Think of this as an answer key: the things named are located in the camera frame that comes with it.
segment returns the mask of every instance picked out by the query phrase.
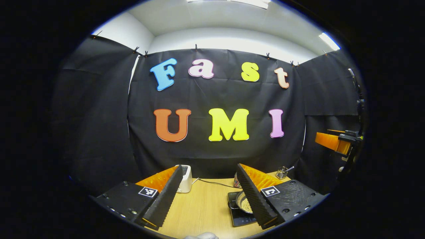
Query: orange letter u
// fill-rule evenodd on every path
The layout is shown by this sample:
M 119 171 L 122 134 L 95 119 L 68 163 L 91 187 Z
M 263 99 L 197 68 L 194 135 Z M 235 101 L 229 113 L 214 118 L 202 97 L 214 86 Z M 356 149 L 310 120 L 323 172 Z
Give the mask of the orange letter u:
M 156 116 L 156 134 L 158 137 L 167 142 L 179 142 L 187 136 L 187 118 L 191 111 L 188 109 L 176 110 L 178 115 L 178 129 L 176 134 L 172 134 L 168 131 L 168 116 L 171 115 L 171 110 L 168 109 L 157 109 L 153 112 Z

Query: black induction cooktop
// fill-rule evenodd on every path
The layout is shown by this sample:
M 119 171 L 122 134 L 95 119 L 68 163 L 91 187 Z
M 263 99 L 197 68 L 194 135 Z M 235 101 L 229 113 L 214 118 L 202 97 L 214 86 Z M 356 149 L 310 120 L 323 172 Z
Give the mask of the black induction cooktop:
M 236 196 L 239 192 L 231 192 L 227 194 L 227 198 L 229 201 L 235 200 Z M 251 224 L 254 222 L 257 222 L 257 219 L 255 219 L 253 214 L 246 213 L 240 209 L 230 209 L 230 212 L 232 214 L 232 220 L 233 220 L 233 226 L 243 226 L 247 224 Z

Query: white ceiling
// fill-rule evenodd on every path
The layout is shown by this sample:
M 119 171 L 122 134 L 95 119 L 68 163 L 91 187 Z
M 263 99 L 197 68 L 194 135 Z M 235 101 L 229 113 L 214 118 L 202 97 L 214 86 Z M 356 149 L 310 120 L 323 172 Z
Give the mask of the white ceiling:
M 191 28 L 241 28 L 292 41 L 317 55 L 332 51 L 319 38 L 321 29 L 281 3 L 270 2 L 265 10 L 230 1 L 150 0 L 129 13 L 155 36 Z

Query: pink letter i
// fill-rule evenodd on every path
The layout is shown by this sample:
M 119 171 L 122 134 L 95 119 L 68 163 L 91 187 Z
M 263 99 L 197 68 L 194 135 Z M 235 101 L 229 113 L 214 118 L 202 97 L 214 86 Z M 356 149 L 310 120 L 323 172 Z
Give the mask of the pink letter i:
M 272 123 L 273 123 L 273 129 L 272 129 L 272 133 L 270 134 L 270 137 L 272 138 L 282 137 L 284 135 L 282 131 L 282 120 L 281 120 L 283 111 L 280 109 L 272 109 L 272 110 L 269 110 L 269 114 L 272 116 Z

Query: cable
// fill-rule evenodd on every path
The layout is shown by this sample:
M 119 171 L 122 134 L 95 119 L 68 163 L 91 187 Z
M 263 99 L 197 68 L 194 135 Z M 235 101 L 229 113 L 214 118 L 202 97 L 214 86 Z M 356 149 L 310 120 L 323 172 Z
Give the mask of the cable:
M 233 186 L 224 185 L 224 184 L 219 183 L 219 182 L 209 182 L 209 181 L 205 181 L 205 180 L 202 180 L 202 179 L 199 179 L 199 180 L 201 180 L 201 181 L 203 181 L 203 182 L 207 182 L 207 183 L 213 183 L 213 184 L 223 185 L 223 186 L 226 186 L 226 187 L 229 187 L 229 188 L 238 188 L 238 187 L 233 187 Z
M 195 179 L 193 182 L 192 182 L 192 184 L 194 183 L 194 182 L 196 182 L 196 180 L 198 180 L 199 178 L 197 178 L 197 179 Z

